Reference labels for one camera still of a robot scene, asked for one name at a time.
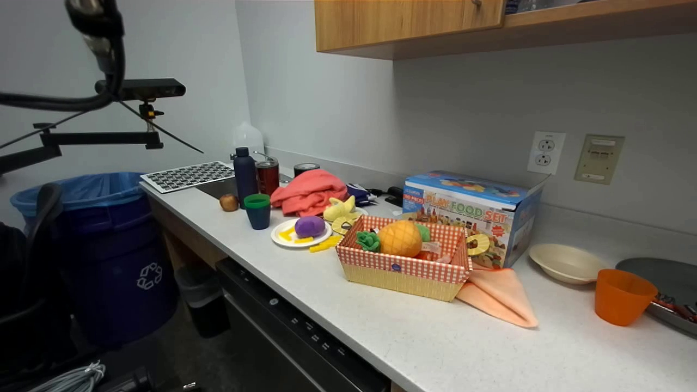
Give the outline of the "pineapple plush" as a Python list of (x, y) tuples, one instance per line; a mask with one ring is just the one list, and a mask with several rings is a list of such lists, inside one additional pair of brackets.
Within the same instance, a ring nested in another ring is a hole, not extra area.
[(371, 252), (415, 256), (422, 249), (422, 236), (414, 223), (396, 219), (381, 229), (360, 231), (358, 243)]

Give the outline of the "yellow plush toy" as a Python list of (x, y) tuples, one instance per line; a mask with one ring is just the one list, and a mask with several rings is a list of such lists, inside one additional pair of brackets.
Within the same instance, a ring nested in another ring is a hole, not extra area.
[(354, 206), (354, 199), (349, 196), (347, 200), (330, 199), (322, 212), (324, 223), (330, 229), (330, 236), (320, 243), (312, 245), (312, 252), (322, 252), (337, 245), (349, 229), (360, 219), (361, 212)]

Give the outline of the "purple plush toy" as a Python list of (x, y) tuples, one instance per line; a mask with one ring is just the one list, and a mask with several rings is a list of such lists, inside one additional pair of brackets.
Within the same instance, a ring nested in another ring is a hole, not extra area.
[(317, 237), (324, 233), (324, 219), (322, 218), (298, 218), (297, 224), (298, 237)]

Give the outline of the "green plush toy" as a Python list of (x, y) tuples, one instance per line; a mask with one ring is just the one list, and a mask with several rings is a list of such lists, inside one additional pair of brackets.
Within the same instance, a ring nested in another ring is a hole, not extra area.
[(422, 241), (430, 241), (433, 240), (430, 237), (430, 229), (427, 229), (422, 224), (415, 224), (415, 229), (417, 229), (417, 236), (421, 236)]

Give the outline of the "red checkered basket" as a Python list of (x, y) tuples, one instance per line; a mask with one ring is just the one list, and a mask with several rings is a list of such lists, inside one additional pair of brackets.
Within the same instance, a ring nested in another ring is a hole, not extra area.
[(417, 256), (371, 252), (360, 243), (361, 231), (384, 229), (389, 218), (361, 216), (335, 252), (351, 282), (453, 300), (472, 273), (466, 237), (460, 229), (427, 224), (433, 249)]

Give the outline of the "brown round toy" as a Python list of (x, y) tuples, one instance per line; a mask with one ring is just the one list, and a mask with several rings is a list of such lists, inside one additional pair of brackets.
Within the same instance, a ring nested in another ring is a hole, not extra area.
[(233, 196), (233, 193), (220, 196), (220, 208), (222, 212), (238, 212), (239, 208), (238, 196)]

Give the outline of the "pineapple slice toy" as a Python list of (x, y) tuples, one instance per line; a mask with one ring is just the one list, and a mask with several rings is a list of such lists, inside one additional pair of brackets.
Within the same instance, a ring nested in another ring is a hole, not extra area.
[(466, 240), (466, 251), (471, 256), (487, 252), (493, 245), (489, 237), (484, 233), (475, 233)]

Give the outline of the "blue play food box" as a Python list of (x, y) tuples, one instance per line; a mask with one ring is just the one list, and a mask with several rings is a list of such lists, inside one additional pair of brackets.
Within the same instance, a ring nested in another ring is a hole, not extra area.
[(484, 233), (493, 245), (471, 256), (479, 265), (508, 267), (530, 245), (543, 189), (453, 172), (412, 174), (402, 185), (402, 214), (421, 223)]

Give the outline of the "wooden upper cabinet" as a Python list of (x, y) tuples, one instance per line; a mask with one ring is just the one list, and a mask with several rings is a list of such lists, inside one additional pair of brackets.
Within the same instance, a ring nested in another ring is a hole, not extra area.
[(509, 0), (313, 0), (316, 50), (417, 58), (697, 31), (697, 0), (580, 0), (508, 12)]

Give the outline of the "pink red cloth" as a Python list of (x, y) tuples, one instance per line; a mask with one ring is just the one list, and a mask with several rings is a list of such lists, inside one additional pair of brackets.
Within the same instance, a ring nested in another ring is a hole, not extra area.
[(347, 196), (349, 188), (340, 177), (327, 170), (309, 170), (286, 188), (276, 188), (269, 204), (282, 216), (320, 216), (330, 199), (343, 200)]

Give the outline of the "white plate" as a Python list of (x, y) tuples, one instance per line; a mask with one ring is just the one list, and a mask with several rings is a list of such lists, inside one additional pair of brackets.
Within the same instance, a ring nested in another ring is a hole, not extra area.
[(309, 249), (330, 237), (330, 227), (324, 227), (324, 233), (317, 237), (298, 237), (297, 223), (286, 219), (276, 224), (269, 233), (269, 240), (280, 249)]

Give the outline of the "green blue cup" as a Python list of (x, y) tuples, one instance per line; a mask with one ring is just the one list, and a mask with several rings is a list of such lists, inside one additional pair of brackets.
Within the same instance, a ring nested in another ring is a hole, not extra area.
[(269, 227), (269, 199), (265, 193), (251, 193), (243, 199), (249, 223), (254, 231)]

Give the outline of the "white dish rack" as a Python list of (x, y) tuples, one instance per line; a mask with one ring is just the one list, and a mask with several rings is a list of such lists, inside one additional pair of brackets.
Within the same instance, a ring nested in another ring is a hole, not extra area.
[(197, 185), (227, 180), (236, 170), (225, 160), (189, 164), (178, 167), (166, 167), (146, 172), (142, 180), (161, 193), (181, 192)]

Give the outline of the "black dishwasher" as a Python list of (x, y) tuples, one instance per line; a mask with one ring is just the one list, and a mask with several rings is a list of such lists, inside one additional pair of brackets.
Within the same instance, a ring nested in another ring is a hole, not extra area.
[(233, 258), (218, 263), (242, 392), (389, 392), (389, 378)]

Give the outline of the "orange napkin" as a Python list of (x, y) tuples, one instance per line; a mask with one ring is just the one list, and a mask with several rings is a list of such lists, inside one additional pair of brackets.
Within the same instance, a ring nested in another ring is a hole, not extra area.
[(521, 278), (513, 270), (475, 267), (460, 290), (457, 299), (503, 322), (536, 329), (538, 318), (526, 300)]

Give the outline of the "cream bowl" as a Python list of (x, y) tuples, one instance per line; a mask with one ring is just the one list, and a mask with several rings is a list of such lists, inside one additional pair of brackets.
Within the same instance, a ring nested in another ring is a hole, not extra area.
[(588, 251), (566, 243), (536, 243), (530, 258), (551, 278), (568, 286), (594, 282), (606, 263)]

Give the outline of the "blue recycling bin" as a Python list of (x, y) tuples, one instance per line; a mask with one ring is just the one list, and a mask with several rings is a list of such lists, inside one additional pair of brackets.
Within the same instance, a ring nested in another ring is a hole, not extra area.
[[(82, 174), (55, 185), (62, 206), (53, 229), (55, 263), (82, 337), (119, 346), (157, 331), (175, 313), (178, 292), (140, 174)], [(11, 199), (26, 233), (42, 188)]]

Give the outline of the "orange cup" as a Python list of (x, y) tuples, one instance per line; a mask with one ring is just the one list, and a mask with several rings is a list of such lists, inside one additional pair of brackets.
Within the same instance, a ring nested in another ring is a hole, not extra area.
[(594, 286), (594, 313), (617, 326), (633, 325), (655, 300), (657, 287), (624, 270), (601, 270)]

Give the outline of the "grey plate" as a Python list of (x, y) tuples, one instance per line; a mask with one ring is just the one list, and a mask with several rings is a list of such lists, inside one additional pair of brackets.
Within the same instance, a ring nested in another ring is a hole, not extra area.
[(697, 265), (657, 256), (630, 256), (619, 262), (617, 267), (638, 275), (657, 287), (657, 299), (646, 309), (652, 318), (673, 331), (697, 337)]

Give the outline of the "black chair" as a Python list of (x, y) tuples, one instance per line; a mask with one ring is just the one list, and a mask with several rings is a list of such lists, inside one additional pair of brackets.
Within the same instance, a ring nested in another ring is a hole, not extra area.
[(12, 392), (73, 354), (53, 249), (60, 189), (44, 185), (34, 206), (29, 233), (0, 224), (0, 392)]

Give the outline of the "white wall outlet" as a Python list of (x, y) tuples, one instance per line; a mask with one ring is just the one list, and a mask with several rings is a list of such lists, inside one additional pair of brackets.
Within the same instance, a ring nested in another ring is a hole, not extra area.
[(526, 170), (536, 174), (556, 174), (566, 135), (538, 131), (532, 140)]

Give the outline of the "beige wall plate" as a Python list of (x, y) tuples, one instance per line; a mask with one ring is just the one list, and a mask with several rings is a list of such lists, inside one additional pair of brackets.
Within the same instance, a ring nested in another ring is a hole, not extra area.
[(622, 150), (622, 135), (585, 135), (578, 158), (575, 178), (609, 185)]

